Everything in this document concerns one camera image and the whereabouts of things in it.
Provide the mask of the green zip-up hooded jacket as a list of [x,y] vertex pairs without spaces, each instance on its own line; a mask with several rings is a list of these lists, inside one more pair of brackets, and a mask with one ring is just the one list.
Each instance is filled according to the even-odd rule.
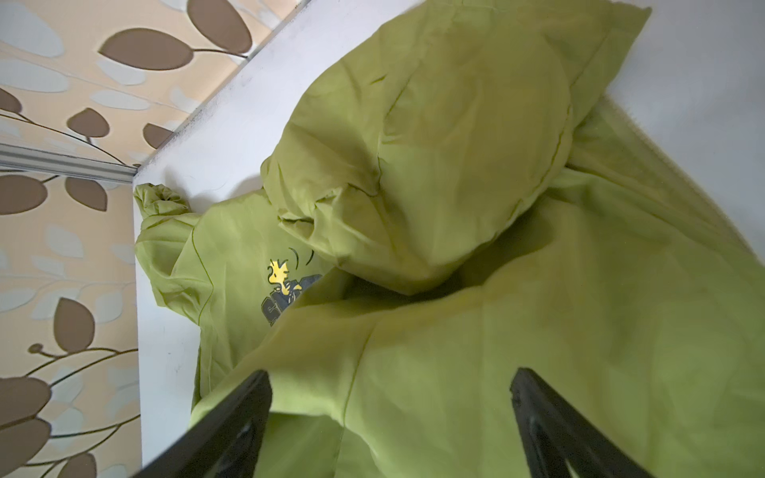
[[649,9],[428,1],[304,93],[261,189],[135,189],[191,421],[255,372],[257,477],[525,477],[529,368],[657,477],[764,473],[764,268],[606,102]]

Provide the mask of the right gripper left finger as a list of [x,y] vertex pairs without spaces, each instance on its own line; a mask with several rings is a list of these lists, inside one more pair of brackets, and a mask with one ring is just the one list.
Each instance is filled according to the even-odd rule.
[[272,398],[269,374],[257,370],[137,477],[252,477]]

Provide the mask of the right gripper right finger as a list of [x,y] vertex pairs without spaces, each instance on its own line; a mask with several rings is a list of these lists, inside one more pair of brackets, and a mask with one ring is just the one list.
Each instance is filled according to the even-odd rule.
[[651,477],[531,368],[510,392],[532,477]]

